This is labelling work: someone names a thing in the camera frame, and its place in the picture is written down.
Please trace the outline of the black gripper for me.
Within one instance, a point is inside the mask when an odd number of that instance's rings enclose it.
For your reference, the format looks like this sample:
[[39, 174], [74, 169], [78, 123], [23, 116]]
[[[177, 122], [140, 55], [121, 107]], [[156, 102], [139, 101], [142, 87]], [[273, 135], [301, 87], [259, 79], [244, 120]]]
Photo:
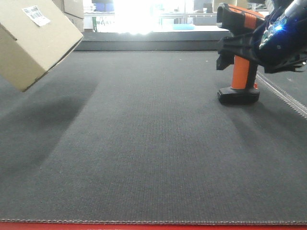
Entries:
[[233, 65], [235, 56], [264, 67], [266, 73], [307, 70], [307, 2], [253, 0], [269, 12], [253, 34], [222, 38], [217, 44], [216, 69]]

